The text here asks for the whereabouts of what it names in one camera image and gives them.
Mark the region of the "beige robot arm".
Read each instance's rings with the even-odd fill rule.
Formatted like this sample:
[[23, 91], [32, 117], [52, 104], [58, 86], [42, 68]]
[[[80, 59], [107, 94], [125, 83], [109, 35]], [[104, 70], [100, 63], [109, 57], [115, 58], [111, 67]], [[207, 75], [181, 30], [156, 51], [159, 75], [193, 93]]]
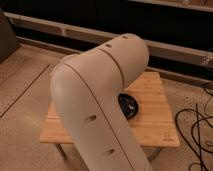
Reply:
[[123, 34], [53, 70], [52, 103], [90, 171], [152, 171], [118, 103], [148, 61], [144, 40]]

